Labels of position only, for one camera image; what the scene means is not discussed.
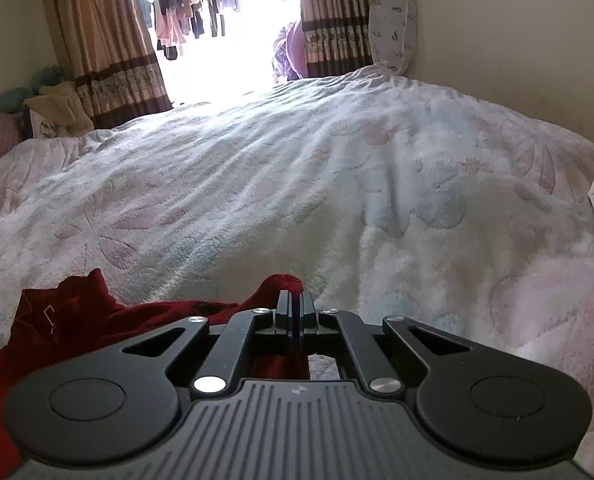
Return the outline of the white patterned pillow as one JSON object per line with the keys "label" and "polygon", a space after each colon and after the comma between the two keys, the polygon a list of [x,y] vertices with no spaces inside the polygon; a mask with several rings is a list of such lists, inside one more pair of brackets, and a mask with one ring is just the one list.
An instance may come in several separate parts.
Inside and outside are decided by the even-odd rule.
{"label": "white patterned pillow", "polygon": [[395,75],[404,75],[417,46],[415,0],[373,0],[369,41],[374,64]]}

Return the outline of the dark red garment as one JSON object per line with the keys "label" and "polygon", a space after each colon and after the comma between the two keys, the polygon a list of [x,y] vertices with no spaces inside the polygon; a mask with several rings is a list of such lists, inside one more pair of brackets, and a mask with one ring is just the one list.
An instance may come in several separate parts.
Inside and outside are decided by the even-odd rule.
{"label": "dark red garment", "polygon": [[205,316],[219,325],[241,311],[272,309],[282,290],[297,297],[303,282],[289,274],[270,275],[240,304],[184,300],[126,307],[111,296],[98,269],[87,276],[70,276],[55,288],[23,290],[9,341],[0,350],[0,479],[21,463],[4,425],[3,406],[22,378],[182,318]]}

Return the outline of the striped brown curtain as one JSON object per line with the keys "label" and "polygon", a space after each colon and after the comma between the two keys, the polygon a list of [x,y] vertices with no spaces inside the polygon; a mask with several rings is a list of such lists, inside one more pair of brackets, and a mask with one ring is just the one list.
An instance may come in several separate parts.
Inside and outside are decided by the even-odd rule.
{"label": "striped brown curtain", "polygon": [[97,128],[171,110],[138,0],[42,0],[57,61]]}
{"label": "striped brown curtain", "polygon": [[372,63],[372,0],[300,0],[308,76],[339,76]]}

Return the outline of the white floral bed blanket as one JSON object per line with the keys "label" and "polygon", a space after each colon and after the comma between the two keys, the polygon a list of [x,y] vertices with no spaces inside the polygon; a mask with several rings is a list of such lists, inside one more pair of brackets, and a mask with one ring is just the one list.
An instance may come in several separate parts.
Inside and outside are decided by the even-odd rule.
{"label": "white floral bed blanket", "polygon": [[594,144],[367,67],[0,158],[0,349],[20,292],[99,270],[127,307],[241,300],[416,321],[575,377],[592,422]]}

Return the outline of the teal plush item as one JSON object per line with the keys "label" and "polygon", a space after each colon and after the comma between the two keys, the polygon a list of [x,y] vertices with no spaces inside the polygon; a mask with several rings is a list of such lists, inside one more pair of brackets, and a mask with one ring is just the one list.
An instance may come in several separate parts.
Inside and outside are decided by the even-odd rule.
{"label": "teal plush item", "polygon": [[58,65],[42,68],[32,76],[27,86],[13,88],[0,94],[0,113],[18,113],[24,106],[24,101],[37,96],[42,87],[56,86],[64,80],[64,71]]}

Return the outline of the striped brown right curtain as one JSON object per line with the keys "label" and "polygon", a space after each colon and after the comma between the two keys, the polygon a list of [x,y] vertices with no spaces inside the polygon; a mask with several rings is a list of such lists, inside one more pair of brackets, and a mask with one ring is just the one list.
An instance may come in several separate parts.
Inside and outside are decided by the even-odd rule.
{"label": "striped brown right curtain", "polygon": [[300,0],[308,76],[339,76],[372,63],[372,0]]}

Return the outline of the purple hanging cloth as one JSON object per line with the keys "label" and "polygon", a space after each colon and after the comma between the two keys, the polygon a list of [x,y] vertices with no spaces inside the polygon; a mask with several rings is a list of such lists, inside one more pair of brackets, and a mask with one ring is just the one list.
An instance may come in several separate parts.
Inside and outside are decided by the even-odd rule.
{"label": "purple hanging cloth", "polygon": [[274,40],[272,67],[276,82],[308,77],[305,35],[300,20],[283,27]]}

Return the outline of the striped brown left curtain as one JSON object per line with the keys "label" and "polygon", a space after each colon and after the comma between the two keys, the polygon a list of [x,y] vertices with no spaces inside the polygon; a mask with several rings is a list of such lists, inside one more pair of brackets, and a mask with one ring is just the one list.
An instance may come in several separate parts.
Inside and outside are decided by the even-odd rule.
{"label": "striped brown left curtain", "polygon": [[42,0],[57,61],[97,128],[171,110],[138,0]]}

